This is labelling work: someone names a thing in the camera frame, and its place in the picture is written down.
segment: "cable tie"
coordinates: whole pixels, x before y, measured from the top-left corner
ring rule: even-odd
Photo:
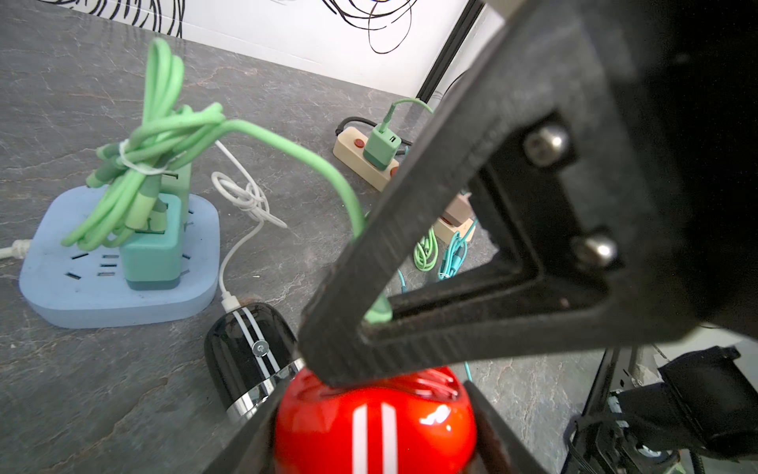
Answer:
[[[145,176],[155,176],[157,174],[163,174],[168,170],[168,164],[166,164],[163,168],[153,168],[152,166],[148,166],[144,163],[132,163],[126,158],[124,158],[124,149],[129,144],[129,139],[125,139],[121,143],[118,144],[118,158],[116,158],[116,162],[126,166],[127,168],[132,168],[134,171],[144,174]]]

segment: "green power adapter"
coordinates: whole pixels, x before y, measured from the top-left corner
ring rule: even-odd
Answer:
[[[387,115],[384,116],[384,120],[371,131],[371,136],[368,138],[366,147],[363,149],[363,158],[375,166],[379,171],[387,169],[387,166],[389,166],[392,159],[395,158],[397,149],[402,143],[400,137],[390,130],[387,125],[389,125],[392,120],[392,115],[395,113],[395,107],[404,102],[413,102],[427,109],[429,113],[434,113],[429,105],[426,105],[418,99],[399,99],[392,102],[390,110],[387,111]]]
[[[400,141],[400,137],[386,126],[383,130],[381,125],[376,126],[363,149],[363,157],[379,171],[384,171],[395,158]]]
[[[158,204],[147,225],[121,246],[124,277],[133,290],[170,290],[182,272],[192,164],[161,176]]]

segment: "green cable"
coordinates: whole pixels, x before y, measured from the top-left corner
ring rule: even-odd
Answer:
[[[434,229],[429,229],[426,237],[423,237],[416,243],[413,249],[413,262],[416,268],[422,272],[429,272],[437,264],[437,236],[434,235]]]
[[[171,54],[163,39],[150,44],[145,74],[145,102],[142,125],[122,143],[97,149],[103,161],[86,179],[87,186],[109,184],[105,195],[89,217],[61,242],[92,251],[99,246],[120,246],[134,231],[143,228],[160,190],[161,169],[182,168],[229,132],[250,135],[291,155],[322,174],[345,204],[352,233],[363,232],[365,220],[356,194],[334,166],[319,155],[257,125],[227,120],[221,104],[214,103],[195,112],[188,105],[174,109],[184,80],[184,64]],[[131,167],[141,167],[145,174]],[[116,238],[110,240],[110,234]]]
[[[379,131],[384,132],[387,129],[387,126],[390,124],[390,121],[392,120],[392,115],[395,113],[395,107],[398,106],[398,104],[402,104],[404,102],[413,102],[414,104],[419,104],[421,107],[427,109],[427,111],[430,114],[434,113],[434,110],[431,109],[429,105],[426,104],[426,102],[421,101],[419,99],[413,99],[410,97],[407,97],[405,99],[397,99],[395,102],[392,102],[392,105],[390,105],[390,110],[387,111],[387,115],[384,116],[384,120],[379,124]]]

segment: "coiled teal cable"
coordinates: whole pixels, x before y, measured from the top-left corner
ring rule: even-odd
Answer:
[[[188,105],[174,108],[183,79],[182,60],[171,54],[163,39],[154,39],[148,53],[142,125],[128,140],[97,149],[103,163],[86,183],[89,187],[109,184],[108,190],[89,217],[61,244],[92,251],[101,245],[125,243],[146,225],[158,199],[162,170],[182,168],[229,132],[246,133],[315,169],[344,202],[353,235],[363,232],[365,220],[358,198],[334,166],[269,130],[242,120],[227,120],[221,104],[213,103],[198,112]],[[110,240],[110,234],[116,238]]]
[[[478,222],[478,219],[474,221],[463,237],[461,237],[459,232],[453,234],[453,238],[450,240],[450,245],[447,246],[447,250],[445,250],[442,257],[442,265],[440,265],[440,272],[438,274],[440,280],[452,278],[458,273],[458,270],[461,268],[463,261],[466,260],[466,256],[468,255],[468,242],[466,242],[466,239],[468,239],[469,234],[474,231],[474,227],[476,227]]]

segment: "red glossy device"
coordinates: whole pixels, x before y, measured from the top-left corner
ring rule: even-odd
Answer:
[[[334,389],[303,369],[279,406],[277,474],[463,472],[476,444],[471,403],[450,369]]]

